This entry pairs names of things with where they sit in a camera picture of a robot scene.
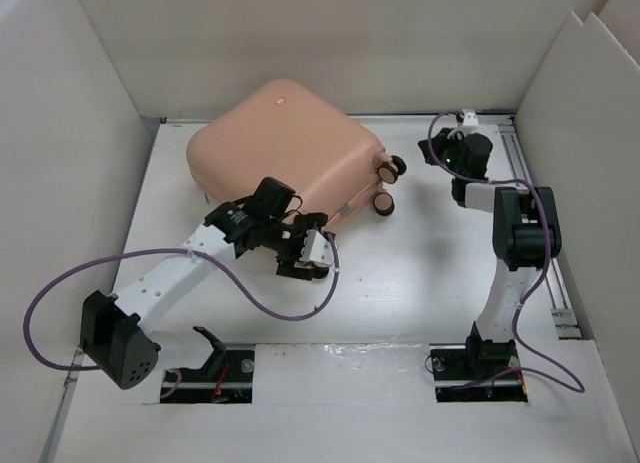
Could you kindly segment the pink hard-shell suitcase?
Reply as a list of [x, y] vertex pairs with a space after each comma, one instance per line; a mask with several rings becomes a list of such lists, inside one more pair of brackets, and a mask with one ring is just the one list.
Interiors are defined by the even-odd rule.
[[386, 185], [406, 164], [371, 131], [300, 83], [270, 81], [189, 140], [192, 178], [211, 199], [254, 193], [272, 177], [301, 198], [302, 213], [322, 212], [335, 231], [367, 206], [394, 210]]

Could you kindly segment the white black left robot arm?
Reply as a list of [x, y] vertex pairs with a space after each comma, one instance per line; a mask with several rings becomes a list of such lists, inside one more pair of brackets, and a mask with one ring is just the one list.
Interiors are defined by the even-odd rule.
[[264, 247], [274, 252], [279, 276], [337, 277], [340, 263], [335, 237], [324, 229], [327, 215], [291, 210], [296, 197], [289, 186], [265, 177], [253, 194], [215, 208], [182, 246], [157, 249], [164, 260], [136, 282], [110, 295], [94, 291], [82, 306], [81, 349], [120, 389], [129, 390], [158, 363], [161, 347], [151, 333], [211, 270], [228, 276], [260, 311], [277, 315], [250, 293], [225, 258]]

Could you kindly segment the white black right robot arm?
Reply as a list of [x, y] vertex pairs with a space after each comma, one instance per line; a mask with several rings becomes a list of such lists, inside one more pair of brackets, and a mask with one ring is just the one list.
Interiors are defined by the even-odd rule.
[[451, 175], [451, 195], [460, 207], [491, 215], [496, 258], [487, 301], [463, 349], [440, 350], [432, 357], [445, 366], [438, 377], [460, 379], [464, 388], [512, 378], [520, 371], [514, 363], [523, 307], [562, 248], [554, 192], [521, 179], [490, 180], [493, 144], [480, 133], [443, 128], [418, 146], [427, 164]]

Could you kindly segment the white foam board front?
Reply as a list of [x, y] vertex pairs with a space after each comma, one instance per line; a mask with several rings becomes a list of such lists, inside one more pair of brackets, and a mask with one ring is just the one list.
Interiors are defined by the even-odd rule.
[[524, 403], [440, 403], [413, 345], [261, 345], [248, 404], [162, 404], [82, 376], [59, 462], [633, 462], [596, 348], [556, 342], [586, 385], [535, 377]]

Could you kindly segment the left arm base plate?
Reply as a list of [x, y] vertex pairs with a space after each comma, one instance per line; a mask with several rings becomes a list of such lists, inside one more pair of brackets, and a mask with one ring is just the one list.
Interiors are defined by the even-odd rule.
[[211, 351], [200, 367], [180, 367], [163, 374], [161, 404], [251, 404], [256, 346], [222, 342], [202, 326], [193, 330]]

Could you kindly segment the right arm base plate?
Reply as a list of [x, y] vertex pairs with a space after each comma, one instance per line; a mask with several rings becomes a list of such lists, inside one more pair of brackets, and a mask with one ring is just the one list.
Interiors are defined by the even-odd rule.
[[514, 347], [505, 353], [473, 355], [463, 343], [431, 344], [425, 367], [433, 376], [437, 403], [527, 403], [528, 395]]

